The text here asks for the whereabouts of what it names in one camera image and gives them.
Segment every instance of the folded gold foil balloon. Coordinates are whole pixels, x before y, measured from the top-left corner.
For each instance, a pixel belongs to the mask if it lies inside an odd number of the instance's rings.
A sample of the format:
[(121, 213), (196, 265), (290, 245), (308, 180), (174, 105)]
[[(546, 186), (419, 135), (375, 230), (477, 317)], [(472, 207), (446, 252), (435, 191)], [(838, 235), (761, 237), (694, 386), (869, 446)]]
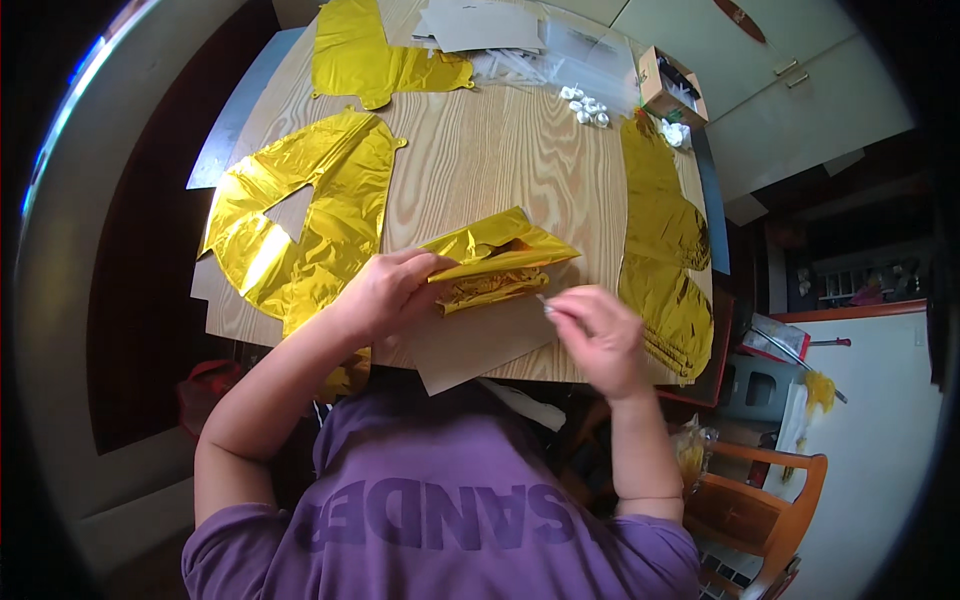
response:
[(684, 269), (709, 264), (707, 222), (681, 193), (673, 155), (645, 115), (621, 124), (620, 141), (628, 194), (618, 293), (643, 317), (647, 351), (693, 379), (710, 359), (713, 313)]
[(681, 192), (673, 151), (643, 115), (622, 123), (620, 144), (629, 207), (624, 248), (703, 271), (710, 262), (707, 220)]
[(619, 295), (646, 323), (648, 352), (681, 377), (703, 372), (713, 343), (713, 314), (684, 269), (625, 253)]
[(388, 45), (376, 0), (331, 0), (321, 6), (311, 74), (314, 98), (358, 96), (366, 109), (386, 106), (396, 91), (473, 87), (469, 60)]
[[(333, 302), (379, 251), (394, 138), (376, 115), (347, 107), (244, 157), (223, 175), (200, 252), (230, 284), (283, 320), (283, 336)], [(312, 184), (300, 241), (263, 211)]]
[(454, 281), (438, 301), (445, 314), (538, 292), (550, 281), (539, 267), (580, 255), (559, 238), (531, 225), (519, 206), (420, 247), (460, 263), (427, 279)]

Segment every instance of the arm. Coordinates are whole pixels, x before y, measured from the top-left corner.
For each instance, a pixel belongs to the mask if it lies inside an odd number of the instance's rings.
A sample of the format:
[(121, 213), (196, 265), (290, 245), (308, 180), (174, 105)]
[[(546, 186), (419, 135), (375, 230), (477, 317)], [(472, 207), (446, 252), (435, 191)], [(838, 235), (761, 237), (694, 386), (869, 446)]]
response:
[(358, 348), (421, 315), (441, 288), (425, 284), (456, 263), (412, 249), (374, 256), (327, 308), (263, 358), (210, 414), (194, 456), (197, 526), (235, 504), (275, 505), (266, 463), (326, 377)]
[(643, 320), (599, 286), (571, 288), (547, 306), (567, 351), (610, 404), (617, 514), (680, 523), (684, 484), (643, 370)]

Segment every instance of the hand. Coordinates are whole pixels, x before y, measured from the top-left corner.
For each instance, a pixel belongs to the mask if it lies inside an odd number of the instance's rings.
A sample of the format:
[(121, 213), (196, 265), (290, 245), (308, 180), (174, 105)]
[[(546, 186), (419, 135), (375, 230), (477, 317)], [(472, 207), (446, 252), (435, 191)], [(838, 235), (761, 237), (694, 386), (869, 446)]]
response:
[(566, 350), (607, 400), (649, 390), (643, 361), (643, 320), (598, 285), (570, 288), (546, 303)]
[(375, 254), (326, 311), (358, 348), (369, 346), (429, 310), (445, 283), (427, 283), (427, 277), (458, 264), (420, 248)]

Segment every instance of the gray stool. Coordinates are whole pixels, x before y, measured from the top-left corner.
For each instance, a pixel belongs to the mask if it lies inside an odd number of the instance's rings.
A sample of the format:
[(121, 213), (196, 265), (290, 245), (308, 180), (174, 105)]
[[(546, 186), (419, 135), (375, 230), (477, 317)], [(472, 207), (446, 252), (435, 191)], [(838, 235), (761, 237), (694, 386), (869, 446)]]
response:
[(716, 412), (730, 419), (783, 421), (790, 384), (803, 381), (800, 365), (731, 354)]

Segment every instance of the triangular hole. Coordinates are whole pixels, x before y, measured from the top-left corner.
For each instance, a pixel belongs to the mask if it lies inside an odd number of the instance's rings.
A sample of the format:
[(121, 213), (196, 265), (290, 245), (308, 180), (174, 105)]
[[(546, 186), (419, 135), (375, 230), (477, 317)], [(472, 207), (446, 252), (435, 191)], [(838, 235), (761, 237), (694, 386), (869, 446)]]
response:
[(290, 194), (280, 202), (263, 211), (263, 214), (283, 228), (290, 239), (297, 244), (300, 241), (300, 232), (303, 230), (303, 220), (306, 219), (306, 208), (313, 198), (313, 185), (309, 183)]

